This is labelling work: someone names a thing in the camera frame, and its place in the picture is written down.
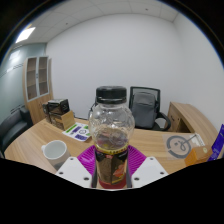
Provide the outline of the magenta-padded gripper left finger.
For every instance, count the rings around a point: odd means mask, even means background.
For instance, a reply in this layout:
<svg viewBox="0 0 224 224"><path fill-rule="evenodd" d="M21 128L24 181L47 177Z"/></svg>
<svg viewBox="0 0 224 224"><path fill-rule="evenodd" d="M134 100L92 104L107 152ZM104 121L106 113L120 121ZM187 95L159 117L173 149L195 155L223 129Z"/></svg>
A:
<svg viewBox="0 0 224 224"><path fill-rule="evenodd" d="M69 157L56 175L84 188L97 185L95 146L84 150L78 157Z"/></svg>

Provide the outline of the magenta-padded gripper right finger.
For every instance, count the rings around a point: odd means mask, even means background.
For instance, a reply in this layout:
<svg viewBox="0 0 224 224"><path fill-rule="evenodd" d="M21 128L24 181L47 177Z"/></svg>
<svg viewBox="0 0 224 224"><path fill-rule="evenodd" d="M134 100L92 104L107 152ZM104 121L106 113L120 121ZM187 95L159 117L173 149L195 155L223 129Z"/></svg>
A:
<svg viewBox="0 0 224 224"><path fill-rule="evenodd" d="M168 173L155 157L146 157L135 147L128 146L126 173L128 188L140 188L167 175Z"/></svg>

